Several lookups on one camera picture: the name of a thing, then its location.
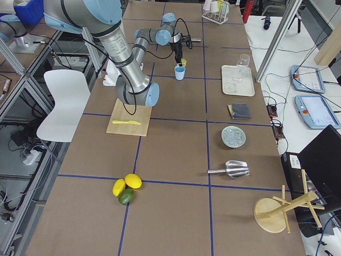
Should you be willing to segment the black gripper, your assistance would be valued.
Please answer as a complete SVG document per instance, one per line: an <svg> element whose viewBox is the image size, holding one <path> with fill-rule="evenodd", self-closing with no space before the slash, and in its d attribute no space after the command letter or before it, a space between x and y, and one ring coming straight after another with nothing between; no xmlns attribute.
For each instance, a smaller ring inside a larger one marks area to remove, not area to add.
<svg viewBox="0 0 341 256"><path fill-rule="evenodd" d="M183 51L182 51L182 42L178 41L176 43L170 43L170 48L175 53L175 62L181 67L184 67L184 58L183 58Z"/></svg>

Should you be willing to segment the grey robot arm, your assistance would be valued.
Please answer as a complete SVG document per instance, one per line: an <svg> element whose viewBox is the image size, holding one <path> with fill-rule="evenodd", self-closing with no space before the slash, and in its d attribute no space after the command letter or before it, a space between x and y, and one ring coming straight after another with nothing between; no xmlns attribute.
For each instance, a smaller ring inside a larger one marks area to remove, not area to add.
<svg viewBox="0 0 341 256"><path fill-rule="evenodd" d="M190 35L182 35L173 13L163 15L159 28L135 32L135 44L129 46L120 29L120 1L44 1L44 16L48 26L74 34L87 28L99 39L110 60L120 72L116 81L117 97L125 104L153 107L159 99L159 85L145 75L140 64L150 43L170 45L177 64L181 64L182 44L191 46Z"/></svg>
<svg viewBox="0 0 341 256"><path fill-rule="evenodd" d="M14 41L19 48L27 49L33 46L33 39L21 20L14 14L1 16L1 39L8 43Z"/></svg>

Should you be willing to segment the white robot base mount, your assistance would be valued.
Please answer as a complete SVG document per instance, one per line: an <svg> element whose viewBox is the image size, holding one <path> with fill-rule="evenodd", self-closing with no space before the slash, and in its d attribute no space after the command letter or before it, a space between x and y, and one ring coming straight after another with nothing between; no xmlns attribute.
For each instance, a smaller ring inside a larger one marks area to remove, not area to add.
<svg viewBox="0 0 341 256"><path fill-rule="evenodd" d="M116 86L116 81L119 75L120 75L120 72L116 68L115 64L111 60L108 60L108 63L105 69L105 77L103 79L103 85L104 86Z"/></svg>

